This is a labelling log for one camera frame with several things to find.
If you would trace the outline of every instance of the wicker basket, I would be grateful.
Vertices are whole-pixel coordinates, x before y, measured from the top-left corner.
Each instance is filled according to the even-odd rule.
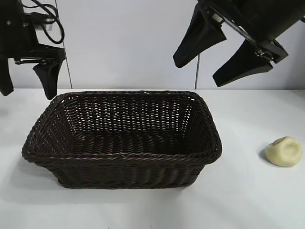
[[[192,92],[73,92],[40,116],[22,156],[69,188],[192,184],[221,155],[211,114]]]

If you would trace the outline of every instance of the basket bottom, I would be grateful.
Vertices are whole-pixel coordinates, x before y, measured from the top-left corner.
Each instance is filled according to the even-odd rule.
[[[62,183],[60,180],[58,180],[58,183],[62,185],[65,188],[72,188],[72,189],[81,189],[81,188],[89,188],[89,189],[165,189],[165,188],[176,188],[176,187],[187,187],[190,186],[192,183],[185,183],[182,185],[168,185],[168,186],[127,186],[126,184],[116,185],[116,186],[101,186],[101,185],[83,185],[83,186],[76,186],[71,184]]]
[[[204,166],[48,167],[68,188],[173,188],[191,185]]]
[[[87,134],[73,141],[73,154],[150,153],[187,154],[182,138],[170,131],[115,133],[98,136]]]

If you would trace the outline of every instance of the robotic arm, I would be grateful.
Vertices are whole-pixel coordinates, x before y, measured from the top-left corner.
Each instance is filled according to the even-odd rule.
[[[55,44],[63,42],[64,31],[54,6],[41,4],[37,0],[31,1],[37,6],[25,6],[21,0],[0,0],[0,91],[3,95],[8,95],[14,90],[8,66],[8,59],[13,58],[16,64],[37,64],[33,69],[47,98],[52,99],[56,95],[58,74],[65,60],[65,52],[63,48],[39,44],[35,29],[42,28]],[[24,7],[41,7],[47,14],[25,13]],[[60,27],[62,38],[59,41],[53,40],[45,28],[53,23]]]
[[[178,68],[198,54],[226,40],[226,22],[245,41],[214,75],[217,86],[265,73],[288,56],[276,38],[298,20],[304,21],[304,0],[198,0],[190,26],[173,58]]]
[[[36,63],[38,75],[48,99],[56,95],[58,74],[65,60],[63,48],[39,44],[35,29],[42,28],[55,44],[63,42],[64,30],[57,9],[31,0],[37,6],[28,7],[21,0],[0,0],[0,91],[13,91],[8,59],[16,64]],[[47,14],[25,13],[23,8],[41,7]],[[305,0],[198,0],[190,26],[174,54],[178,68],[198,54],[226,40],[221,30],[225,22],[244,36],[245,41],[233,57],[214,75],[217,86],[242,77],[270,71],[271,62],[288,56],[276,38],[305,15]],[[61,39],[55,41],[45,26],[57,23]]]

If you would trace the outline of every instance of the basket rim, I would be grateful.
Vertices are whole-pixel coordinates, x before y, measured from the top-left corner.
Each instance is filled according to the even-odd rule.
[[[213,131],[214,133],[214,141],[215,141],[215,148],[206,150],[204,152],[196,152],[196,153],[191,153],[187,155],[183,154],[173,154],[173,155],[167,155],[167,154],[150,154],[150,153],[114,153],[114,154],[90,154],[90,156],[85,156],[85,154],[81,155],[76,155],[76,154],[66,154],[66,155],[50,155],[47,153],[42,153],[42,152],[37,152],[34,148],[29,147],[29,141],[30,137],[33,137],[33,133],[39,131],[40,129],[43,128],[44,123],[48,121],[49,116],[47,114],[50,114],[52,110],[56,109],[57,106],[61,105],[61,101],[64,100],[66,97],[69,97],[71,95],[92,95],[92,94],[125,94],[125,95],[132,95],[132,94],[151,94],[151,95],[164,95],[164,94],[184,94],[184,95],[191,95],[195,99],[197,99],[197,103],[201,106],[203,109],[204,106],[207,106],[205,101],[201,96],[199,96],[195,92],[189,92],[189,91],[169,91],[169,90],[164,90],[164,91],[147,91],[147,90],[141,90],[141,91],[82,91],[82,92],[68,92],[64,94],[60,94],[56,96],[49,106],[45,109],[45,111],[40,115],[38,120],[35,122],[33,128],[31,129],[30,133],[28,134],[27,140],[22,148],[22,156],[28,160],[29,162],[34,162],[36,164],[40,164],[46,162],[46,164],[49,164],[54,161],[56,161],[56,164],[58,164],[59,161],[64,161],[63,165],[68,164],[75,164],[76,162],[82,161],[84,162],[85,160],[91,161],[93,164],[96,162],[101,163],[101,161],[108,161],[110,159],[111,163],[114,162],[114,160],[120,161],[124,160],[126,161],[133,161],[136,162],[139,159],[146,158],[147,162],[166,162],[168,160],[173,161],[175,159],[178,159],[180,163],[184,164],[183,161],[186,163],[199,163],[199,162],[205,162],[205,164],[210,164],[216,161],[220,155],[222,154],[222,144],[221,140],[219,138],[219,134],[216,130],[216,126],[214,124],[212,115],[209,110],[203,109],[204,112],[209,115],[211,118],[211,121],[213,123],[212,128],[216,130]],[[205,155],[210,155],[210,160],[206,161]]]

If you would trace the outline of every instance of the white table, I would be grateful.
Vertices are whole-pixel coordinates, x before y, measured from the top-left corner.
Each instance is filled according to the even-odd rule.
[[[59,93],[70,90],[59,90]],[[21,148],[49,101],[40,89],[0,97],[1,229],[303,229],[305,159],[271,165],[262,149],[290,135],[305,145],[305,91],[197,90],[223,155],[185,189],[65,189]]]

